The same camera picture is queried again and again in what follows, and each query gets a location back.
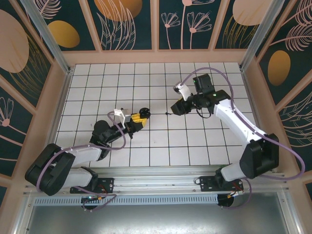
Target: small wheel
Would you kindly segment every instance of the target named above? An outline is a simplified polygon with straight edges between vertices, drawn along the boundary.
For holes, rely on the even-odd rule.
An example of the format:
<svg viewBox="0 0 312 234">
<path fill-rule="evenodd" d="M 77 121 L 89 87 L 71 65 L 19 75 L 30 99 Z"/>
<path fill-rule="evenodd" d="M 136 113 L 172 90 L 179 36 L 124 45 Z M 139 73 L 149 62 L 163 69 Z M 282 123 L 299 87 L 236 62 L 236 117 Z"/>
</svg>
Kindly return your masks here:
<svg viewBox="0 0 312 234">
<path fill-rule="evenodd" d="M 150 109 L 146 107 L 141 108 L 139 111 L 139 114 L 140 114 L 140 118 L 149 118 L 151 116 Z"/>
</svg>

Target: flower illustration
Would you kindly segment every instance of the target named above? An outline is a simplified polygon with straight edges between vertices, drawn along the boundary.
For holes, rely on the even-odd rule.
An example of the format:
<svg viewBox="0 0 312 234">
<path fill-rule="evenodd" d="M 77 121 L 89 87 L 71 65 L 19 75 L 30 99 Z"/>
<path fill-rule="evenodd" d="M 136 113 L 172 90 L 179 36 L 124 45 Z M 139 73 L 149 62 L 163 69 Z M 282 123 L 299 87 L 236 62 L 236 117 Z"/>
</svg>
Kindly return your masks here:
<svg viewBox="0 0 312 234">
<path fill-rule="evenodd" d="M 198 13 L 194 18 L 194 12 L 187 14 L 187 23 L 189 24 L 191 39 L 190 49 L 192 48 L 193 33 L 205 32 L 211 30 L 211 24 L 209 24 L 210 18 L 209 13 Z"/>
<path fill-rule="evenodd" d="M 209 3 L 213 3 L 215 0 L 182 0 L 184 5 L 183 13 L 182 13 L 182 27 L 181 27 L 181 50 L 183 50 L 183 26 L 184 26 L 184 16 L 185 16 L 185 8 L 187 6 L 192 5 L 205 5 Z"/>
<path fill-rule="evenodd" d="M 12 112 L 13 112 L 13 107 L 14 107 L 14 102 L 8 98 L 7 102 L 5 102 L 4 97 L 0 97 L 0 127 L 10 127 L 13 130 L 26 135 L 26 133 L 16 129 L 15 127 L 10 125 L 10 119 L 12 116 Z M 13 144 L 22 146 L 23 144 L 16 142 L 12 139 L 9 139 L 5 136 L 0 135 L 0 138 L 9 141 Z"/>
<path fill-rule="evenodd" d="M 7 103 L 3 97 L 0 97 L 0 126 L 10 125 L 10 118 L 13 112 L 14 102 L 8 98 Z"/>
<path fill-rule="evenodd" d="M 179 26 L 181 22 L 178 20 L 178 16 L 176 15 L 176 13 L 169 13 L 168 15 L 166 13 L 162 13 L 161 19 L 166 27 L 167 41 L 168 41 L 169 49 L 171 49 L 170 42 L 169 42 L 168 28 Z"/>
</svg>

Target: black cable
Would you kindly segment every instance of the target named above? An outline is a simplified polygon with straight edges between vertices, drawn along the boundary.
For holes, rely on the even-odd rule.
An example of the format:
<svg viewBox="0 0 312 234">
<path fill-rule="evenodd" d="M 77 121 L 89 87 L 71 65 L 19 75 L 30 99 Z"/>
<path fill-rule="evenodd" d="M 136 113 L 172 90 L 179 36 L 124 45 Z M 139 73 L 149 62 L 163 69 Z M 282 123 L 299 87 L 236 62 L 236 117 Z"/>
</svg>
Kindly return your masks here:
<svg viewBox="0 0 312 234">
<path fill-rule="evenodd" d="M 200 114 L 200 112 L 198 111 L 198 109 L 196 109 L 196 112 L 197 112 L 197 114 L 198 114 L 200 117 L 202 117 L 202 118 L 210 118 L 210 117 L 211 117 L 211 113 L 210 113 L 209 110 L 208 110 L 208 112 L 209 112 L 209 116 L 208 116 L 208 117 L 202 116 L 202 115 Z"/>
</svg>

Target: yellow object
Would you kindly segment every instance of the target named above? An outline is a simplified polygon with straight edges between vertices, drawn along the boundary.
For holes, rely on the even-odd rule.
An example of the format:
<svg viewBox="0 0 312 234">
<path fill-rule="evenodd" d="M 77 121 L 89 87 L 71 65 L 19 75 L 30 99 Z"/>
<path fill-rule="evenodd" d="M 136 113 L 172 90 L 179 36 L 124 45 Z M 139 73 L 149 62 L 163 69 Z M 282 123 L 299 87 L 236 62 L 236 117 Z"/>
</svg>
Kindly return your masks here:
<svg viewBox="0 0 312 234">
<path fill-rule="evenodd" d="M 139 113 L 131 115 L 131 119 L 133 120 L 134 123 L 142 123 L 143 127 L 145 127 L 145 125 L 146 125 L 147 119 L 146 118 L 140 118 Z"/>
<path fill-rule="evenodd" d="M 289 55 L 282 50 L 276 51 L 270 58 L 268 66 L 268 77 L 272 85 L 281 85 L 288 76 L 291 68 Z"/>
<path fill-rule="evenodd" d="M 114 21 L 125 21 L 127 17 L 121 17 L 123 14 L 119 4 L 128 9 L 132 17 L 136 17 L 142 9 L 142 0 L 94 0 L 98 10 L 108 19 Z"/>
<path fill-rule="evenodd" d="M 27 34 L 9 13 L 0 10 L 0 67 L 18 73 L 24 69 L 29 56 Z"/>
<path fill-rule="evenodd" d="M 56 20 L 49 23 L 48 27 L 58 45 L 66 48 L 73 48 L 79 45 L 79 34 L 69 23 Z"/>
<path fill-rule="evenodd" d="M 269 9 L 272 0 L 235 0 L 234 20 L 245 26 L 258 25 Z"/>
</svg>

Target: black mounting plate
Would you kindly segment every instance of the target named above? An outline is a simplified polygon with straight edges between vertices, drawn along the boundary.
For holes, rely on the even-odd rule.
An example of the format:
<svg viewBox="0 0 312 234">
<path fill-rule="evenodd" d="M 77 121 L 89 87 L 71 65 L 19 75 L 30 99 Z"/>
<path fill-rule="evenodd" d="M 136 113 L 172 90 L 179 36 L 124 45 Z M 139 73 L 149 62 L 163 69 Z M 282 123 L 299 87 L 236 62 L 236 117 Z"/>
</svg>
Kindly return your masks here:
<svg viewBox="0 0 312 234">
<path fill-rule="evenodd" d="M 92 192 L 97 193 L 97 194 L 102 194 L 103 193 L 102 186 L 104 187 L 104 189 L 106 190 L 108 194 L 112 194 L 114 190 L 114 178 L 98 178 L 96 188 Z M 70 193 L 71 194 L 86 194 L 85 192 L 80 191 L 74 187 L 70 188 Z"/>
<path fill-rule="evenodd" d="M 201 176 L 196 181 L 196 184 L 200 186 L 202 192 L 228 192 L 237 190 L 239 187 L 244 190 L 243 183 L 240 179 L 233 180 L 231 182 L 225 183 L 222 188 L 219 187 L 215 176 Z"/>
</svg>

